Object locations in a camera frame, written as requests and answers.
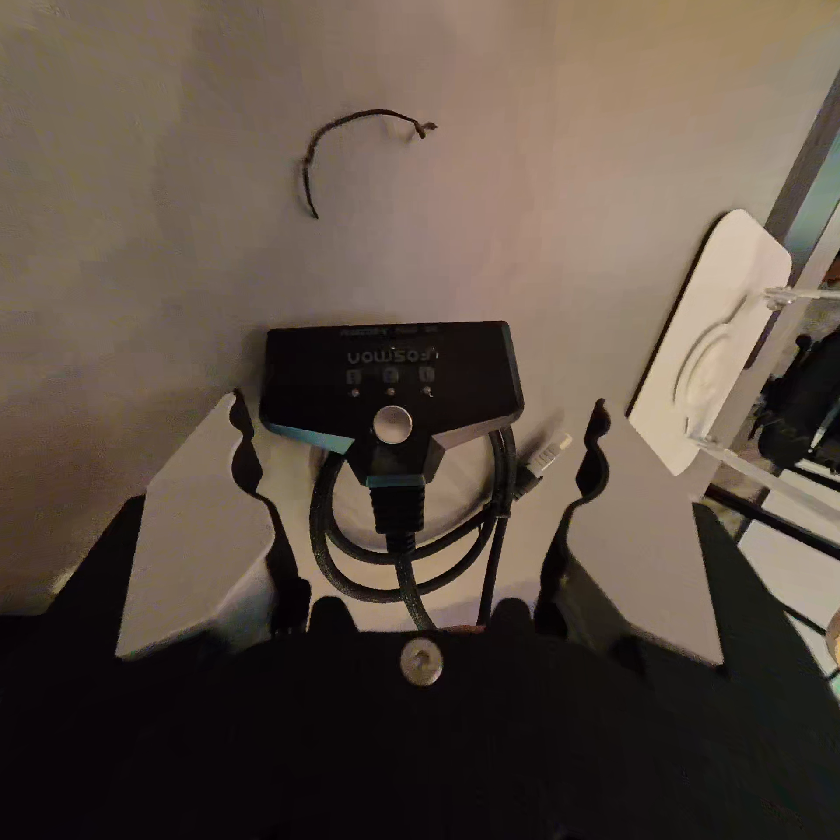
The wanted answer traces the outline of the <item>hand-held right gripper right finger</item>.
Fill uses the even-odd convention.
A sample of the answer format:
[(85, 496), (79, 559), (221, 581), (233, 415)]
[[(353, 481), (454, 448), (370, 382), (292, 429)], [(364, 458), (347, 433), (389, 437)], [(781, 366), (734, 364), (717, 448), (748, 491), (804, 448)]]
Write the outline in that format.
[(602, 654), (644, 641), (723, 663), (690, 496), (621, 412), (597, 401), (539, 577), (539, 631)]

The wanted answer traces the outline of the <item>white stand base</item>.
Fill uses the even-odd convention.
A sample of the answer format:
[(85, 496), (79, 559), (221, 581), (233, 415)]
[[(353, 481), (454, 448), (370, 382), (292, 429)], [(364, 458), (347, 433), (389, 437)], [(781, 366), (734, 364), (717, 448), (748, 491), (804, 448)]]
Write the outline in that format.
[(708, 441), (791, 268), (789, 252), (743, 209), (704, 239), (626, 413), (672, 476)]

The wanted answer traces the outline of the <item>black hdmi switch box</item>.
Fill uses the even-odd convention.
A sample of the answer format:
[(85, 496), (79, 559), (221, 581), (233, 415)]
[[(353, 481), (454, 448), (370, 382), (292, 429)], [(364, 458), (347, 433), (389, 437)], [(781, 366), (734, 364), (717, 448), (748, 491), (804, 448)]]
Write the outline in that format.
[(523, 408), (506, 322), (267, 335), (261, 423), (344, 457), (371, 494), (380, 534), (422, 530), (425, 487), (445, 452), (509, 427)]

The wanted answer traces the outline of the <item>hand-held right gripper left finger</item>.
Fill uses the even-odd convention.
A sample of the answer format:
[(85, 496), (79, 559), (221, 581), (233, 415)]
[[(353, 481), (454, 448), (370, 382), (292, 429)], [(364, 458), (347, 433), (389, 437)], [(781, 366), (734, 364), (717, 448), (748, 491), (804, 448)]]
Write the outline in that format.
[(209, 635), (239, 650), (307, 623), (301, 578), (263, 476), (243, 396), (224, 395), (144, 494), (116, 655)]

